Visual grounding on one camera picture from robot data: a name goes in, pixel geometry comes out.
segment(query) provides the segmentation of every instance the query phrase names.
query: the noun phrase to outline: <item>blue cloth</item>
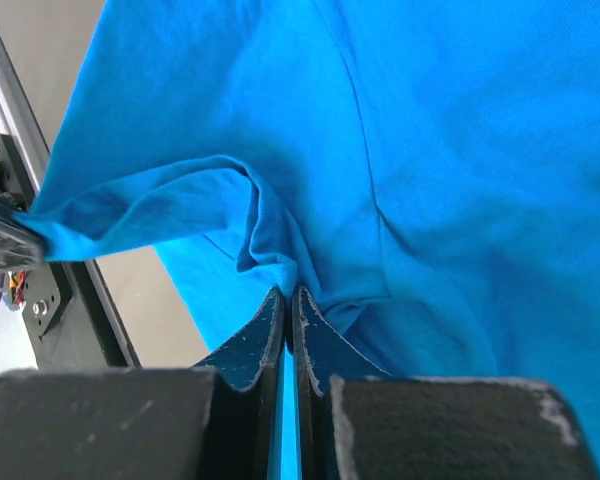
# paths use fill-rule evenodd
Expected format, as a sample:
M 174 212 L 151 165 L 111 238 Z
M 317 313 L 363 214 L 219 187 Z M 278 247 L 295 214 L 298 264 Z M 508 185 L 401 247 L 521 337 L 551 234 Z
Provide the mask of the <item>blue cloth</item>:
M 600 463 L 600 1 L 109 0 L 20 221 L 155 244 L 211 348 L 302 283 L 394 374 L 546 379 Z

